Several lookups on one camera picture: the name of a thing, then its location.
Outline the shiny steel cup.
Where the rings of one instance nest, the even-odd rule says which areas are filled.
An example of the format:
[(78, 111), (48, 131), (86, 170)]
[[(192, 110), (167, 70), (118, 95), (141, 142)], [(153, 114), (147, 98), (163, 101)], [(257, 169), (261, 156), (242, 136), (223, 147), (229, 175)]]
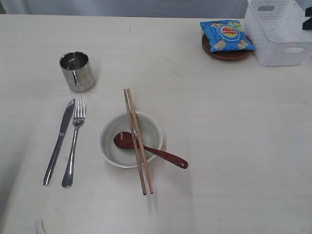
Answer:
[(94, 86), (96, 79), (89, 57), (84, 52), (72, 51), (64, 54), (59, 65), (70, 90), (85, 92)]

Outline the silver fork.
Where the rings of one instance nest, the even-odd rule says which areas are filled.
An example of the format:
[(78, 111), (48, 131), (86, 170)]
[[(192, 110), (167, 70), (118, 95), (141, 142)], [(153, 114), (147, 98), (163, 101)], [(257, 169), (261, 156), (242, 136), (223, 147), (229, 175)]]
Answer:
[(75, 109), (74, 109), (74, 118), (73, 118), (73, 127), (74, 127), (74, 134), (72, 139), (71, 151), (68, 158), (66, 170), (62, 180), (62, 187), (69, 188), (73, 185), (73, 178), (74, 178), (74, 159), (75, 159), (75, 152), (76, 152), (76, 144), (78, 138), (78, 132), (80, 127), (85, 123), (86, 118), (86, 103), (84, 99), (77, 99), (75, 102)]

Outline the white perforated plastic basket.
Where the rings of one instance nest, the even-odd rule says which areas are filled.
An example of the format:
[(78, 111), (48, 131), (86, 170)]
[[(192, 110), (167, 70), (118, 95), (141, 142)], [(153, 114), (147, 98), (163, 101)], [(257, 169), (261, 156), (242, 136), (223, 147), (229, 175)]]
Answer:
[(249, 0), (244, 30), (262, 66), (297, 66), (312, 54), (312, 32), (302, 29), (308, 18), (293, 0)]

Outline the silver table knife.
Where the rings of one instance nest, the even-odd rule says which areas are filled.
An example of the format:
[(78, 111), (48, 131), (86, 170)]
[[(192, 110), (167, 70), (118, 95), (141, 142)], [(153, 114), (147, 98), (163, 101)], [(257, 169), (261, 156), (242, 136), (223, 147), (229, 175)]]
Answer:
[(53, 153), (51, 155), (46, 173), (44, 175), (44, 179), (43, 179), (43, 186), (47, 186), (50, 183), (50, 180), (52, 178), (53, 175), (53, 171), (57, 162), (57, 158), (59, 156), (59, 152), (67, 131), (67, 128), (69, 126), (69, 122), (71, 120), (73, 111), (74, 111), (74, 107), (75, 107), (75, 99), (72, 99), (68, 105), (66, 106), (65, 112), (63, 114), (62, 117), (62, 121), (61, 121), (61, 125), (60, 125), (60, 130), (59, 130), (59, 134), (58, 134), (58, 138), (56, 141), (56, 145), (54, 147)]

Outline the dark wooden spoon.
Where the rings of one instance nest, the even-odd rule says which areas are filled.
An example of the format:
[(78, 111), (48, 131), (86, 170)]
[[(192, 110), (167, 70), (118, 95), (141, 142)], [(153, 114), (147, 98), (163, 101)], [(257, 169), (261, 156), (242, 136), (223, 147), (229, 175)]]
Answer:
[[(114, 144), (119, 147), (119, 148), (122, 148), (122, 149), (134, 149), (135, 148), (135, 145), (134, 145), (134, 142), (133, 142), (133, 138), (132, 138), (132, 134), (129, 133), (129, 132), (119, 132), (118, 134), (115, 135), (114, 137)], [(188, 166), (189, 166), (189, 163), (176, 156), (176, 155), (173, 155), (171, 153), (168, 153), (166, 151), (162, 151), (162, 150), (158, 150), (158, 149), (154, 149), (154, 148), (150, 148), (150, 147), (147, 147), (145, 145), (143, 145), (143, 149), (150, 152), (150, 153), (153, 153), (154, 155), (157, 155), (161, 158), (163, 158), (164, 160), (182, 168), (182, 169), (187, 169)]]

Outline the blue chips bag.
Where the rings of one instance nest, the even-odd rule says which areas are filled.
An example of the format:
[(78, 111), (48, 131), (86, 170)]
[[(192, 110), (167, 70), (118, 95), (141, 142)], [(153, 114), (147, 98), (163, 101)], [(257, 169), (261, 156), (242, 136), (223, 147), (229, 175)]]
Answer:
[(200, 22), (200, 27), (212, 53), (256, 49), (238, 20), (204, 21)]

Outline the brown round plate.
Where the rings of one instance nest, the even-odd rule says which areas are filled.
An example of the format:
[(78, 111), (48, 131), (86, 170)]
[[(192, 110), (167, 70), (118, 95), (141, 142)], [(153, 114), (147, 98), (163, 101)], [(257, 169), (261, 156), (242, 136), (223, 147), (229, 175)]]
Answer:
[(203, 50), (211, 57), (224, 61), (236, 61), (246, 58), (252, 54), (252, 50), (239, 50), (239, 51), (220, 51), (210, 52), (210, 44), (207, 37), (203, 34), (201, 38)]

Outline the white ceramic bowl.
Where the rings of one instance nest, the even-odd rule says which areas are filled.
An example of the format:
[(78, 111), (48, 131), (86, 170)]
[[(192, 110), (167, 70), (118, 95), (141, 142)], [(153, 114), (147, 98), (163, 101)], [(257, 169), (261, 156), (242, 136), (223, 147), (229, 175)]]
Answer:
[[(151, 116), (137, 112), (136, 117), (145, 146), (161, 149), (163, 145), (163, 131), (160, 124)], [(100, 133), (100, 148), (104, 159), (120, 168), (136, 168), (137, 160), (133, 149), (124, 150), (117, 147), (113, 139), (120, 132), (130, 132), (128, 115), (126, 112), (108, 121)]]

